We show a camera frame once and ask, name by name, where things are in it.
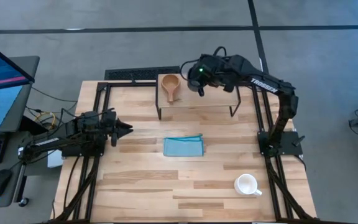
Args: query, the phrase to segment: white cup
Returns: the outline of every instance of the white cup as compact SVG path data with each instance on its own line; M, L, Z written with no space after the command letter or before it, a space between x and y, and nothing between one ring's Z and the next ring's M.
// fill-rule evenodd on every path
M258 182L255 177L250 174L242 174L234 181L234 188L237 193L241 195L262 195L262 192L258 190Z

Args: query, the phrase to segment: black floor stripe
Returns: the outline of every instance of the black floor stripe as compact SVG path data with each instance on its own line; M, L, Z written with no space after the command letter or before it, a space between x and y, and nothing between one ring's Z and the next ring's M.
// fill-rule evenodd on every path
M259 30L358 30L358 25L334 26L260 26Z
M254 30L252 26L176 26L176 27L133 27L94 29L29 29L0 30L0 34L84 34L114 32L177 32L177 31L239 31Z

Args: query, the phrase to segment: desk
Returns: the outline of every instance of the desk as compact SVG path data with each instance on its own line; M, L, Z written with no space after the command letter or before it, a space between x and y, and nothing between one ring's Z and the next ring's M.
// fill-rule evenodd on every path
M13 57L10 58L14 63L20 66L24 71L26 71L32 77L35 77L35 72L37 71L39 57L38 56L29 56L29 57ZM0 126L0 133L11 133L11 137L6 146L6 151L2 163L0 163L1 169L9 169L13 164L18 162L17 158L17 146L21 143L22 138L24 138L27 133L13 133L17 131L20 127L25 104L29 97L31 90L31 84L24 85L22 90L19 92L15 102L13 103L11 109L8 111L4 121ZM15 187L17 180L19 178L20 166L15 166L12 171L13 175L9 181L5 192L0 197L0 207L9 206L12 203L14 196Z
M76 114L93 109L97 83L83 82ZM164 112L159 121L154 87L112 88L109 107L116 109L122 121L133 125L134 132L118 140L117 147L111 147L110 141L106 141L99 163L91 221L274 221L264 158L259 154L252 92L242 87L240 94L242 104L234 117L226 107L177 108ZM269 95L269 100L273 118L276 118L278 98ZM203 134L205 143L203 157L163 155L164 137L199 133ZM55 196L57 214L62 212L74 160L71 157L63 163ZM282 161L289 191L306 212L315 216L303 164L293 156L282 156ZM77 190L81 163L82 159L75 167L68 202ZM236 194L234 180L244 173L256 177L262 196ZM278 197L282 217L286 217L279 191ZM84 217L87 198L85 194L80 218Z

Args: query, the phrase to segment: caster wheel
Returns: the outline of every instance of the caster wheel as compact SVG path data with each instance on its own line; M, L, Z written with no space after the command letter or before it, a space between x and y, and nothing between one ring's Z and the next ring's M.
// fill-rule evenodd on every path
M29 203L30 199L28 198L23 198L20 202L19 202L19 206L20 207L24 207Z

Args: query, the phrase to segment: wooden scoop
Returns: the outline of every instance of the wooden scoop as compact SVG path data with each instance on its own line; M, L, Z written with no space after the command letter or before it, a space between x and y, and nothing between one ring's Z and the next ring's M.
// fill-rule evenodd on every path
M180 81L176 75L165 75L161 81L162 88L168 93L168 102L173 103L173 96L179 90Z

